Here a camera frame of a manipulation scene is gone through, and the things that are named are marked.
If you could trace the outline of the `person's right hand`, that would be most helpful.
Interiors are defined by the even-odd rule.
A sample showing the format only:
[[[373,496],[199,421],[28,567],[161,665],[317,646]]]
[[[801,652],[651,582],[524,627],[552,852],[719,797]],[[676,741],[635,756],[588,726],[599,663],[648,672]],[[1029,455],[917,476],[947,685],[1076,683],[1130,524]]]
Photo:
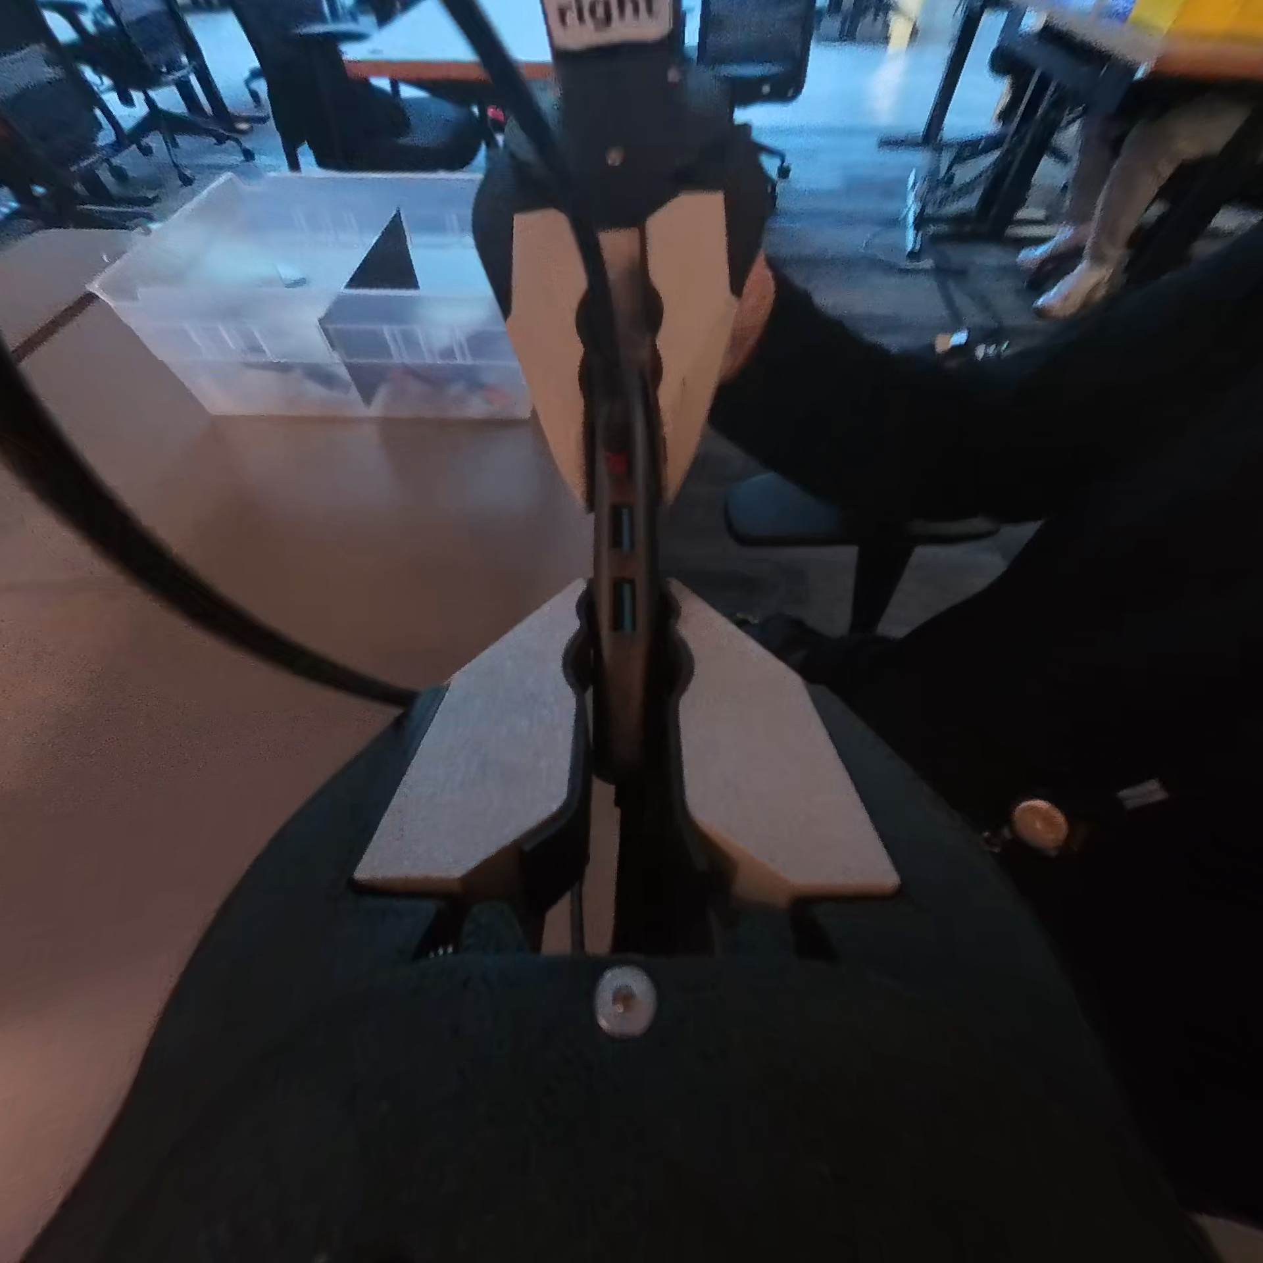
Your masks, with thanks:
[[[767,324],[775,313],[779,296],[777,275],[766,257],[758,253],[751,266],[745,289],[738,302],[730,341],[721,363],[719,386],[726,388],[745,371],[753,356],[756,356],[766,339]]]

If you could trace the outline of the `black mesh office chair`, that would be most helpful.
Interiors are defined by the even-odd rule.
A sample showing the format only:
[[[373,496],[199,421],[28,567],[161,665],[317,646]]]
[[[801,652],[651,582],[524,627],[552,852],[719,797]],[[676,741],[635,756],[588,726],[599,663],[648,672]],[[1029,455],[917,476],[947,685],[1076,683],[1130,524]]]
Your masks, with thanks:
[[[734,111],[796,103],[807,85],[816,2],[700,2],[698,64]]]

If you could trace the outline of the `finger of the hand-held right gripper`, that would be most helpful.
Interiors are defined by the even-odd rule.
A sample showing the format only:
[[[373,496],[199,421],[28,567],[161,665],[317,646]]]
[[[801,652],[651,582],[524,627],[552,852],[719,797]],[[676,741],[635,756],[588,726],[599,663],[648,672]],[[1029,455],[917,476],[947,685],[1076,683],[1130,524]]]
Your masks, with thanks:
[[[590,457],[577,315],[586,294],[567,217],[558,210],[517,214],[507,333],[562,481],[582,507],[590,506]]]
[[[648,275],[661,300],[663,498],[695,463],[738,311],[723,193],[683,193],[646,225]]]

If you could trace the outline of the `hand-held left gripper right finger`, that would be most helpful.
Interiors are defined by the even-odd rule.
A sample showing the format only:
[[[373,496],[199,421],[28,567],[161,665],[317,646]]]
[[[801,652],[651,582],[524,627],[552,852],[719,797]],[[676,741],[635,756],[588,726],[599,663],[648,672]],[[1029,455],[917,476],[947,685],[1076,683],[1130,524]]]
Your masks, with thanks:
[[[674,704],[687,818],[739,902],[790,910],[900,891],[805,681],[668,582],[683,687]]]

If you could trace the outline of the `person's right forearm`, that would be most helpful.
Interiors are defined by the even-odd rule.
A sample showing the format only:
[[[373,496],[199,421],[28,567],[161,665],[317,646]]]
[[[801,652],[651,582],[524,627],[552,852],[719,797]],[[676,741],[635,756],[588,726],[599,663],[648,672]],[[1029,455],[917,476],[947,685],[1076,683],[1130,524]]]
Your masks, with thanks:
[[[1162,451],[1235,397],[1261,412],[1261,227],[1050,337],[949,369],[779,296],[709,425],[854,521],[1028,522]]]

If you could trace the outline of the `yellow plastic bin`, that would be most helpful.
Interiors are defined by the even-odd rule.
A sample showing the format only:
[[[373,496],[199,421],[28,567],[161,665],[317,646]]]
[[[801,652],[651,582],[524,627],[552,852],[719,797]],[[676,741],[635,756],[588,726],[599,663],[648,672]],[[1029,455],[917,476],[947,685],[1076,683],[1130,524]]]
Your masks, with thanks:
[[[1157,38],[1261,43],[1261,2],[1132,2],[1130,28]]]

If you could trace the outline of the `white table with orange edge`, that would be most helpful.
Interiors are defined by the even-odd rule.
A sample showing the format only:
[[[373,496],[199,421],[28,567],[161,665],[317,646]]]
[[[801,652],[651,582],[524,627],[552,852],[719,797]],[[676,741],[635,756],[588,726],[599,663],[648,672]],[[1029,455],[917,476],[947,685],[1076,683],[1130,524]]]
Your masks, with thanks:
[[[522,77],[547,81],[554,66],[541,2],[481,2]],[[346,47],[345,68],[360,81],[489,85],[476,51],[440,2],[418,2],[365,42]]]

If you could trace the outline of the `person's dark clothed body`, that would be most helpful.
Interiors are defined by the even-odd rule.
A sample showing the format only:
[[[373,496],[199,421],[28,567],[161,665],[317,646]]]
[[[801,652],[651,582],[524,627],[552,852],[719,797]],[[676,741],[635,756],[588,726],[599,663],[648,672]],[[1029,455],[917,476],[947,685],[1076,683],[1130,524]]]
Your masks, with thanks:
[[[1261,412],[898,640],[779,646],[1000,844],[1181,1200],[1261,1224]]]

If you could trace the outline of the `row of black office chairs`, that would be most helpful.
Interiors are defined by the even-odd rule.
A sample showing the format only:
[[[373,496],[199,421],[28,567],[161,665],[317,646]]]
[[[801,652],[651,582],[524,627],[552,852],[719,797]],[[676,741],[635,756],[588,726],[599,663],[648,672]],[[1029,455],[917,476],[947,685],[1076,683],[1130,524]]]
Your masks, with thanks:
[[[487,144],[468,103],[399,96],[358,81],[343,47],[367,30],[341,23],[333,2],[229,2],[266,90],[266,116],[287,167],[309,150],[333,173],[433,174],[470,167]],[[227,109],[180,2],[2,4],[2,191],[47,229],[109,229],[146,219],[150,197],[103,182],[129,176],[120,156],[150,156],[159,139],[178,182],[178,139],[255,152],[259,122]]]

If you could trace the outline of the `black bin divider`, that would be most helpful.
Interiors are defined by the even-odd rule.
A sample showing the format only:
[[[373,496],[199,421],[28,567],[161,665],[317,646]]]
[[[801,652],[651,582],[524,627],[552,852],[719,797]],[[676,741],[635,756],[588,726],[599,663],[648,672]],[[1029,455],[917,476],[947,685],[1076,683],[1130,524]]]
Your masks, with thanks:
[[[376,408],[378,395],[405,367],[403,333],[418,300],[419,279],[397,208],[317,322],[365,412]]]

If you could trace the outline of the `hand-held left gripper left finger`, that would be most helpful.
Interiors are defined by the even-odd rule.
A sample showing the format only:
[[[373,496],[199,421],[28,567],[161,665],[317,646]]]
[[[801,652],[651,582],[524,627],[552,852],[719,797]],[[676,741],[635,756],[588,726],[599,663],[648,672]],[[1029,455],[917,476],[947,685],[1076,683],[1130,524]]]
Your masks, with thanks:
[[[373,839],[360,889],[543,919],[590,855],[586,597],[577,580],[459,670]]]

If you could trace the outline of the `clear plastic bin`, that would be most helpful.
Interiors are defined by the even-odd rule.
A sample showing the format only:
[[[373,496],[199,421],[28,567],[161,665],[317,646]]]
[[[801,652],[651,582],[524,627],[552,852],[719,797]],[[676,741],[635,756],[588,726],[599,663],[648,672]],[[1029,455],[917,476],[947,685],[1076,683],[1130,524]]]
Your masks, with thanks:
[[[234,174],[92,285],[212,416],[526,421],[530,397],[472,240],[477,176]],[[365,412],[317,326],[395,210],[419,279],[405,367]]]

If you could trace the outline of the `desk with black legs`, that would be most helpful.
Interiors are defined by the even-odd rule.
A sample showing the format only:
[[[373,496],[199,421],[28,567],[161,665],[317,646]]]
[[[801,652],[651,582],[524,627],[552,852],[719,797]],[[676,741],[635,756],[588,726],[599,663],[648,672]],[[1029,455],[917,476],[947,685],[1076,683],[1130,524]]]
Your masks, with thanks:
[[[983,129],[949,133],[968,62],[985,21],[1003,23],[988,55],[988,71],[1001,83],[996,111]],[[1046,208],[1029,208],[1035,176],[1046,156],[1067,163],[1058,137],[1056,86],[1046,51],[1035,49],[1041,19],[1020,2],[958,2],[955,38],[930,111],[919,131],[880,135],[887,154],[910,154],[898,225],[910,270],[934,270],[938,244],[998,244],[1005,236],[1039,236],[1048,227]]]

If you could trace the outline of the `grey USB hub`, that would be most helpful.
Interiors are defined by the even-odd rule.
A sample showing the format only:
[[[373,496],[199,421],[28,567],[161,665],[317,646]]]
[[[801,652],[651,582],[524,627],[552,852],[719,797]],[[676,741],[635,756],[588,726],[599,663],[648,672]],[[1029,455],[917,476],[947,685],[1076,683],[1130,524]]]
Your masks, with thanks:
[[[597,408],[592,455],[592,736],[622,786],[648,762],[659,644],[661,420],[650,375],[629,371]]]

